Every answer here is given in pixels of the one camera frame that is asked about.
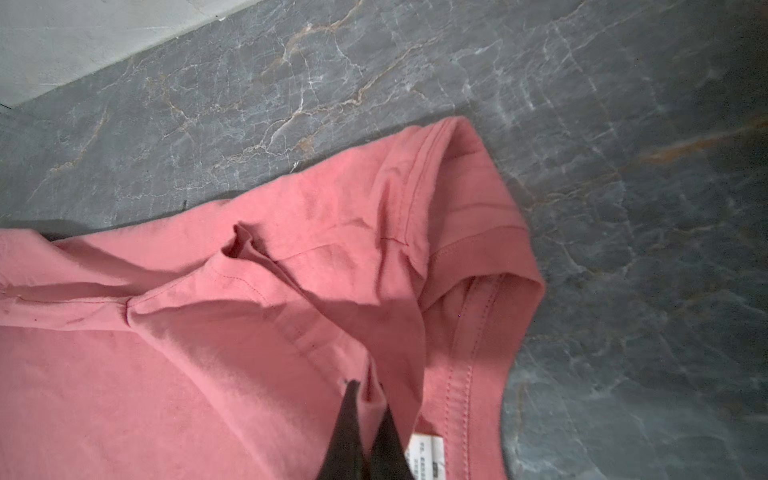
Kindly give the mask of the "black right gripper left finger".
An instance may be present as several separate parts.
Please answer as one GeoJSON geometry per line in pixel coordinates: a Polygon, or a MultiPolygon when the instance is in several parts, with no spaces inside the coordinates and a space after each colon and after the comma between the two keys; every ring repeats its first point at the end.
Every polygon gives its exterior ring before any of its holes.
{"type": "Polygon", "coordinates": [[[347,383],[334,430],[317,480],[368,478],[357,411],[359,382],[347,383]]]}

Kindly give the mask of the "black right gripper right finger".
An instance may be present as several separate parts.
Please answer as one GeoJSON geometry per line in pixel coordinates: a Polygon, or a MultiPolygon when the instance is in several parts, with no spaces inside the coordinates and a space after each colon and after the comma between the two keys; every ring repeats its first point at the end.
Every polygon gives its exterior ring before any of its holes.
{"type": "Polygon", "coordinates": [[[379,425],[368,461],[370,480],[413,480],[391,409],[379,425]]]}

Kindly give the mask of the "pink t shirt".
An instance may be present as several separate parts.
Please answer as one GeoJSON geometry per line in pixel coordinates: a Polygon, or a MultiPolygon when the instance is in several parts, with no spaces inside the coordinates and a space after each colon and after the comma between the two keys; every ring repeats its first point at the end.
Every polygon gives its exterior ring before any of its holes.
{"type": "Polygon", "coordinates": [[[346,385],[444,479],[502,479],[544,295],[519,209],[448,117],[232,199],[49,240],[1,232],[5,479],[316,479],[346,385]]]}

